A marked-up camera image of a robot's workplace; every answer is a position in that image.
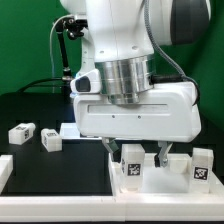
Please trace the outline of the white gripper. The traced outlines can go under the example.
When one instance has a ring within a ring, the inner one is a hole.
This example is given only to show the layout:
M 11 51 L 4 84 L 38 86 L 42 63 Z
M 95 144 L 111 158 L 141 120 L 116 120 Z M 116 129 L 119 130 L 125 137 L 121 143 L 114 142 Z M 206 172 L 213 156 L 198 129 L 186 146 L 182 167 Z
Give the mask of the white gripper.
M 137 103 L 120 105 L 100 93 L 102 84 L 96 69 L 73 79 L 70 87 L 79 132 L 103 137 L 111 155 L 119 150 L 114 138 L 159 141 L 155 167 L 166 167 L 172 142 L 190 142 L 201 131 L 196 90 L 190 82 L 156 84 L 142 92 Z

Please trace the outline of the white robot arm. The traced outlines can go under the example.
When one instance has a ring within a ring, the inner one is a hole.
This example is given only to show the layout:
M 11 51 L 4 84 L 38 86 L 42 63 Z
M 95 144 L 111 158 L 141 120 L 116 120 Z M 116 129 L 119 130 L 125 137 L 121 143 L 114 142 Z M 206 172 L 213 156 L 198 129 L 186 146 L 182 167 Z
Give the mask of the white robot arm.
M 165 45 L 197 40 L 211 18 L 209 0 L 60 0 L 84 32 L 82 66 L 71 83 L 78 130 L 101 138 L 154 140 L 159 166 L 175 142 L 201 131 L 197 83 L 179 70 L 156 74 Z

